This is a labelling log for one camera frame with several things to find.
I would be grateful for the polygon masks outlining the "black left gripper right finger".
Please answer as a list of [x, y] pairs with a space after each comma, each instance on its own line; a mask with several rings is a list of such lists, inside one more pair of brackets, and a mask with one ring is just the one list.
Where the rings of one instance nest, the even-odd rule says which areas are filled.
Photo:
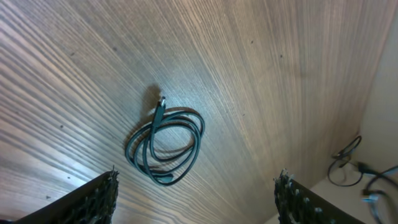
[[280, 224], [360, 224], [330, 202], [304, 187], [287, 169], [274, 178], [274, 198]]

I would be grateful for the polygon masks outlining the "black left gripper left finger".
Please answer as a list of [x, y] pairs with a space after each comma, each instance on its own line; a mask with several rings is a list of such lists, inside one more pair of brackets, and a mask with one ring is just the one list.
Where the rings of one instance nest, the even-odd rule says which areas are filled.
[[107, 171], [15, 223], [110, 224], [118, 198], [118, 175], [114, 169]]

